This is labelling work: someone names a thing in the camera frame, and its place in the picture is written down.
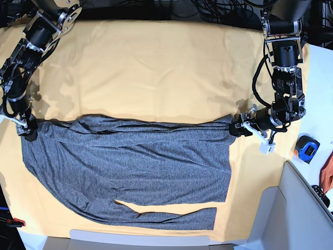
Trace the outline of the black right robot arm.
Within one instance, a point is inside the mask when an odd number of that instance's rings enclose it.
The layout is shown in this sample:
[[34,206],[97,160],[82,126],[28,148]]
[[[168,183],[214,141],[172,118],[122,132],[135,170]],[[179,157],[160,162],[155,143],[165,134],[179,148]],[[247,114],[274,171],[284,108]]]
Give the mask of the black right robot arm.
[[1,61],[50,56],[27,95],[38,118],[103,114],[199,123],[234,114],[248,96],[253,56],[248,34],[206,23],[78,21],[40,48],[18,28],[1,29]]

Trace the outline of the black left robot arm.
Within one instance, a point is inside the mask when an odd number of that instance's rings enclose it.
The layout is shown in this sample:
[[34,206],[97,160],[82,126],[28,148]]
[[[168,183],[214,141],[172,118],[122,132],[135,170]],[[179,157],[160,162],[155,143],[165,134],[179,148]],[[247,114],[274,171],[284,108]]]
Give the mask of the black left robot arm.
[[[258,110],[253,106],[248,112],[230,124],[232,136],[251,136],[258,133],[266,137],[268,130],[275,135],[286,132],[292,122],[300,120],[306,113],[305,95],[302,87],[304,43],[302,42],[301,17],[310,1],[264,1],[246,4],[259,8],[264,35],[263,58],[252,78],[252,92],[255,99],[264,107]],[[260,97],[257,79],[263,66],[270,72],[274,101],[270,104]]]

